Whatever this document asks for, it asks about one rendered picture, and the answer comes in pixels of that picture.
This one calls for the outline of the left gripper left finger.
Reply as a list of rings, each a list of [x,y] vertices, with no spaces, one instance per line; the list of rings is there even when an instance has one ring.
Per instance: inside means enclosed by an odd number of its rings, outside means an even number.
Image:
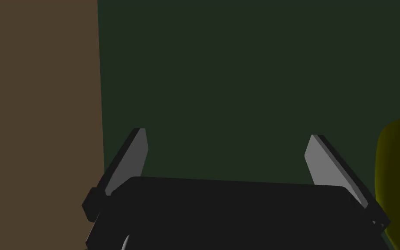
[[[131,177],[141,176],[148,154],[148,140],[145,128],[134,128],[116,153],[104,172],[97,188],[110,196]]]

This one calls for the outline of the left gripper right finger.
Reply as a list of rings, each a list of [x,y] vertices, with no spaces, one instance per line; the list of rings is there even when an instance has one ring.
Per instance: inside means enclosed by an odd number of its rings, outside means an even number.
[[[304,158],[314,184],[342,186],[363,208],[377,205],[370,190],[325,136],[310,136]]]

